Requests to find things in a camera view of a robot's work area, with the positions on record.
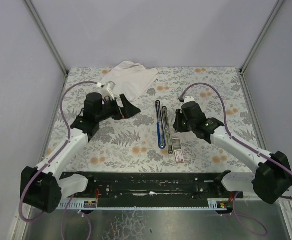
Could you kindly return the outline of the blue stapler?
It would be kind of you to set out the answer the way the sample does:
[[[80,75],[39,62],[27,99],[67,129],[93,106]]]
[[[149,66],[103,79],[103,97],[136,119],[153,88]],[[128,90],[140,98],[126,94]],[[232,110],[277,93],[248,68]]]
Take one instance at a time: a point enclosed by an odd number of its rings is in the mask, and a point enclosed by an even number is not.
[[[156,119],[157,119],[157,137],[158,137],[158,147],[160,149],[164,149],[165,144],[165,136],[162,127],[162,115],[161,115],[161,105],[160,101],[155,101],[155,110],[156,110]]]

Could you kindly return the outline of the beige stapler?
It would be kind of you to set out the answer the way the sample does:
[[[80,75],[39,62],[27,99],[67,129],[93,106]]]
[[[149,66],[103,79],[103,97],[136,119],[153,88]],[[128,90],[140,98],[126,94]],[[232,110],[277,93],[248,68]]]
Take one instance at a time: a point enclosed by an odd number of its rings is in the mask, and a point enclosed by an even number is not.
[[[172,143],[171,143],[167,108],[165,106],[162,106],[162,116],[163,116],[164,130],[165,130],[165,135],[166,135],[167,154],[172,155],[173,154],[173,147],[172,147]]]

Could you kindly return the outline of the red and white staple box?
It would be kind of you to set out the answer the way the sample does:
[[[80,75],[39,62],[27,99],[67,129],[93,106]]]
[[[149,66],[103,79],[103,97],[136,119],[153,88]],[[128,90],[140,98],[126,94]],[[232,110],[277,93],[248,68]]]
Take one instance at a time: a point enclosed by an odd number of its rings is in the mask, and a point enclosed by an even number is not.
[[[184,163],[184,156],[183,152],[181,150],[181,143],[180,139],[177,137],[172,138],[172,148],[173,148],[173,153],[175,156],[175,161],[177,164]]]

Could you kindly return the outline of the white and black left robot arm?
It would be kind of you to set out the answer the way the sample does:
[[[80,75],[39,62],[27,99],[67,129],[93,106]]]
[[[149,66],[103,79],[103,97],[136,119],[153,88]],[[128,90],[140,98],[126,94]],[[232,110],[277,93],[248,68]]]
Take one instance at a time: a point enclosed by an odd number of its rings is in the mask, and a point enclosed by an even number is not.
[[[130,119],[141,110],[120,95],[123,106],[116,99],[93,92],[86,96],[83,108],[70,126],[70,135],[66,137],[52,157],[45,158],[36,167],[26,167],[21,173],[20,203],[35,207],[45,213],[52,213],[59,203],[76,193],[86,190],[88,179],[80,174],[67,178],[61,175],[75,155],[82,150],[107,119]]]

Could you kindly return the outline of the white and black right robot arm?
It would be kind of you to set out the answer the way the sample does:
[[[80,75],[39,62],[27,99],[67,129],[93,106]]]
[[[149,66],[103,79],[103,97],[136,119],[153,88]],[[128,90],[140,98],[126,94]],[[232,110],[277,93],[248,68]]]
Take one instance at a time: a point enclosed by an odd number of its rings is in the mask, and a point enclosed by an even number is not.
[[[273,204],[292,186],[288,158],[280,151],[270,153],[240,137],[230,134],[215,118],[206,118],[199,105],[187,102],[175,111],[173,128],[178,133],[192,132],[198,139],[215,145],[247,166],[251,173],[228,172],[221,178],[229,192],[254,193],[262,201]]]

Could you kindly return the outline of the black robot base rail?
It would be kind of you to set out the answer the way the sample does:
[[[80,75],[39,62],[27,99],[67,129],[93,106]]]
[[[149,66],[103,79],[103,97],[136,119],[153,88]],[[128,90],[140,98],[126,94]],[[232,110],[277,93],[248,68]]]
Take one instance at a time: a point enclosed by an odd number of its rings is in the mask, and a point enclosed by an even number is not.
[[[234,192],[221,184],[225,173],[80,172],[88,179],[75,199],[99,207],[207,207],[228,205]]]

